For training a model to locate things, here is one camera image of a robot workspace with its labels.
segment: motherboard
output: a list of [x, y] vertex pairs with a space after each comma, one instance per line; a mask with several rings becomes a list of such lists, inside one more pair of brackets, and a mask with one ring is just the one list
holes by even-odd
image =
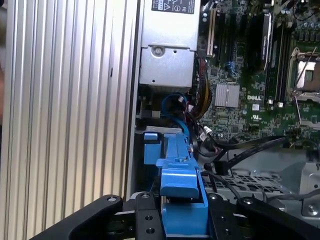
[[292, 143], [318, 142], [317, 2], [209, 4], [201, 16], [198, 54], [207, 62], [212, 102], [200, 121], [214, 129], [220, 140], [247, 133], [252, 138], [285, 135]]

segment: cable connector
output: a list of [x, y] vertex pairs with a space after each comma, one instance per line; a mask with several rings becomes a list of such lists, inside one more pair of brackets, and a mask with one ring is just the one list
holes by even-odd
[[184, 100], [185, 100], [185, 99], [184, 99], [183, 96], [180, 96], [180, 97], [178, 98], [178, 101], [179, 101], [180, 103], [182, 103]]
[[209, 135], [209, 134], [212, 134], [212, 130], [209, 128], [209, 127], [207, 127], [207, 126], [204, 126], [203, 127], [203, 132], [205, 133], [205, 135]]
[[212, 132], [213, 131], [209, 127], [204, 126], [203, 127], [203, 132], [199, 136], [201, 141], [204, 142]]

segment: warning label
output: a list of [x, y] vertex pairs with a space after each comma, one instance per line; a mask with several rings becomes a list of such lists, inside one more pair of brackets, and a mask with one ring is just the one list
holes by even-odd
[[152, 0], [152, 11], [194, 14], [195, 0]]

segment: side panel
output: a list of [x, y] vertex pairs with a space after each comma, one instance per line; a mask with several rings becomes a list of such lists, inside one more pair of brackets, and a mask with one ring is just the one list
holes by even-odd
[[124, 196], [138, 0], [10, 0], [0, 239]]

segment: blue plastic bracket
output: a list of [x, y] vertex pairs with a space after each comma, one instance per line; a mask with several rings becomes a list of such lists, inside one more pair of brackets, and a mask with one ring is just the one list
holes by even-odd
[[[163, 205], [162, 222], [167, 237], [206, 236], [208, 234], [208, 200], [200, 174], [193, 157], [189, 138], [183, 133], [164, 134], [164, 141], [156, 142], [156, 133], [145, 134], [144, 162], [161, 169], [160, 195], [169, 198], [185, 198], [179, 202]], [[165, 158], [161, 156], [161, 144]]]
[[156, 166], [162, 169], [160, 195], [177, 198], [199, 198], [197, 161], [193, 158], [188, 138], [182, 133], [165, 134], [167, 152]]
[[144, 164], [155, 165], [161, 157], [162, 141], [158, 138], [158, 133], [146, 132], [144, 134]]

